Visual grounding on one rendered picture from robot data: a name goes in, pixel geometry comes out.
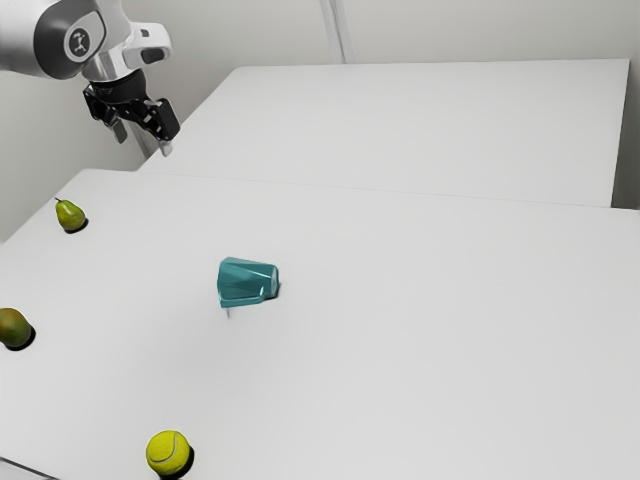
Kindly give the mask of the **teal faceted mug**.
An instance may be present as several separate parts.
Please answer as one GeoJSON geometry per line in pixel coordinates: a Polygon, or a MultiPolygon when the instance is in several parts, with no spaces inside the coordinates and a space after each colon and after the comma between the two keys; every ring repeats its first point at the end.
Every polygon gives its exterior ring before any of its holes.
{"type": "Polygon", "coordinates": [[[279,293],[279,270],[273,264],[227,257],[219,264],[217,291],[222,308],[260,304],[279,293]]]}

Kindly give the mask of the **yellow tennis ball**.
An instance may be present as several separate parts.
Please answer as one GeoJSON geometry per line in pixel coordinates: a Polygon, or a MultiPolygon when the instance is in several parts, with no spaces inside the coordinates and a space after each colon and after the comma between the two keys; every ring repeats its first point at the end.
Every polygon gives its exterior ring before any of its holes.
{"type": "Polygon", "coordinates": [[[146,446],[146,461],[159,476],[171,476],[188,463],[191,447],[187,438],[175,430],[155,434],[146,446]]]}

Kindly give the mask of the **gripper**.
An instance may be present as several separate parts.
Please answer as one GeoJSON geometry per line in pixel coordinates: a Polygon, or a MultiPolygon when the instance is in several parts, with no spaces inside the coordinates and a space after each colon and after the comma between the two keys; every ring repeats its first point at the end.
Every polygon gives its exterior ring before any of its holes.
{"type": "Polygon", "coordinates": [[[149,99],[141,69],[115,81],[90,82],[83,96],[92,118],[102,122],[119,144],[126,141],[127,131],[118,116],[137,115],[136,123],[157,141],[162,155],[172,153],[179,120],[168,99],[149,99]]]}

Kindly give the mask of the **green pear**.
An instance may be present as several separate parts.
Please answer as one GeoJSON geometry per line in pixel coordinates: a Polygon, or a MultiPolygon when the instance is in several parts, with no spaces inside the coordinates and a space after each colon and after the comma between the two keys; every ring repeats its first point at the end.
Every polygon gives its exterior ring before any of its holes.
{"type": "Polygon", "coordinates": [[[55,210],[59,225],[67,232],[77,231],[86,223],[85,212],[69,200],[57,198],[55,210]]]}

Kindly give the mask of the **green red mango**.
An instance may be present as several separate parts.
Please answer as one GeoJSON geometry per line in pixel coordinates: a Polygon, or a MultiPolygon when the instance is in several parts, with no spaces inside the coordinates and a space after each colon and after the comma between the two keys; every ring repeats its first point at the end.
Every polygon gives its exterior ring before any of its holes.
{"type": "Polygon", "coordinates": [[[18,310],[0,308],[0,343],[10,349],[22,348],[31,335],[31,325],[18,310]]]}

